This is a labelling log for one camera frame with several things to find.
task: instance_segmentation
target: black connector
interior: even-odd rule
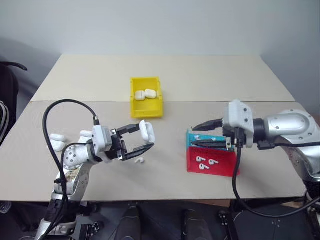
[[[57,178],[56,180],[53,181],[55,184],[60,184],[61,183],[61,178]]]
[[[234,145],[237,148],[243,148],[246,140],[245,130],[243,128],[236,127],[234,129],[234,139],[236,139],[236,143],[234,143]]]
[[[274,142],[269,141],[258,141],[257,145],[259,150],[269,150],[276,147],[276,144]]]
[[[100,121],[97,116],[93,116],[93,125],[94,126],[100,125]]]

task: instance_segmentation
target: wire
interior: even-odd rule
[[[50,138],[49,138],[49,134],[48,134],[48,127],[47,127],[47,119],[48,119],[48,115],[49,115],[49,112],[55,107],[57,106],[58,104],[61,104],[61,103],[74,103],[74,104],[78,104],[78,105],[81,105],[83,107],[85,107],[86,109],[88,109],[92,115],[93,115],[93,124],[94,125],[98,125],[100,124],[99,123],[99,120],[98,120],[98,116],[97,114],[95,113],[95,111],[93,111],[88,105],[86,105],[85,103],[83,102],[80,102],[80,101],[77,101],[77,100],[72,100],[72,99],[62,99],[62,100],[59,100],[59,101],[55,101],[54,103],[52,103],[44,112],[44,115],[43,115],[43,118],[42,118],[42,130],[43,130],[43,135],[44,135],[44,139],[45,139],[45,142],[49,148],[49,151],[53,157],[53,160],[60,172],[60,180],[61,180],[61,187],[62,187],[62,199],[61,199],[61,206],[57,212],[57,214],[54,216],[53,218],[53,221],[50,223],[49,227],[47,228],[47,230],[45,231],[45,233],[42,235],[42,237],[40,238],[41,240],[44,240],[45,237],[52,231],[53,229],[53,226],[54,225],[57,225],[59,222],[57,221],[58,217],[60,216],[61,212],[62,212],[62,209],[64,207],[64,204],[66,201],[68,201],[68,195],[67,195],[67,179],[66,179],[66,176],[65,176],[65,173],[64,173],[64,169],[63,169],[63,165],[60,164],[59,162],[59,159],[52,147],[52,144],[51,144],[51,141],[50,141]]]
[[[60,165],[61,166],[64,166],[64,159],[65,159],[65,152],[66,152],[66,150],[67,150],[67,148],[69,148],[69,147],[71,147],[71,146],[74,146],[74,145],[87,145],[87,143],[82,143],[82,142],[74,142],[74,143],[70,143],[70,144],[68,144],[67,146],[65,146],[64,148],[63,148],[63,150],[62,150],[62,153],[61,153],[61,158],[60,158]],[[69,198],[68,198],[68,196],[66,197],[66,199],[65,199],[65,201],[66,201],[66,204],[68,205],[69,204]]]
[[[33,240],[33,239],[35,239],[35,236],[23,236],[23,237],[19,238],[19,240],[26,239],[26,238],[32,238],[32,240]]]
[[[235,221],[235,220],[239,217],[239,215],[242,214],[243,212],[244,212],[244,211],[239,212],[239,213],[234,217],[233,221]]]
[[[238,190],[237,190],[237,173],[239,170],[239,166],[240,166],[240,161],[241,161],[241,147],[238,147],[237,149],[237,155],[236,155],[236,164],[235,164],[235,168],[233,170],[233,175],[232,175],[232,188],[233,188],[233,192],[234,195],[236,197],[236,199],[239,201],[239,203],[241,203],[241,205],[247,209],[249,212],[259,215],[261,217],[265,217],[265,218],[274,218],[274,219],[279,219],[279,218],[285,218],[285,217],[289,217],[291,215],[297,214],[309,207],[311,207],[313,204],[317,203],[320,200],[320,196],[313,199],[312,201],[310,201],[308,204],[285,214],[281,214],[281,215],[269,215],[269,214],[265,214],[259,211],[254,210],[253,208],[251,208],[250,206],[248,206],[245,201],[243,201],[241,199],[241,197],[238,194]]]
[[[108,238],[108,240],[110,240],[110,239],[113,237],[113,235],[115,234],[115,232],[117,231],[117,229],[118,229],[118,227],[116,227],[116,228],[113,230],[113,232],[111,233],[111,235],[110,235],[110,237]]]
[[[291,143],[276,143],[275,147],[290,147],[290,148],[303,148],[303,147],[314,147],[320,146],[320,141],[300,143],[300,144],[291,144]]]

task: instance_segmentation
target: red box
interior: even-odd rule
[[[205,161],[197,162],[196,157],[204,158]],[[215,160],[218,163],[209,164],[209,160]],[[212,148],[202,148],[190,146],[186,152],[186,167],[191,173],[211,174],[232,177],[236,166],[236,153],[234,151],[224,151]],[[209,169],[201,170],[200,164],[204,164]]]

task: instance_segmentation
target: white wall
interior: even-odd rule
[[[320,109],[319,0],[0,2],[0,56],[29,68],[27,94],[61,53],[261,55],[298,102]]]

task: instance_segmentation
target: yellow bin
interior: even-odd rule
[[[131,117],[132,118],[156,118],[162,117],[163,99],[161,92],[161,85],[159,77],[132,77],[130,81],[131,85]],[[136,91],[144,91],[146,89],[152,89],[156,91],[155,99],[146,98],[143,101],[135,100]]]

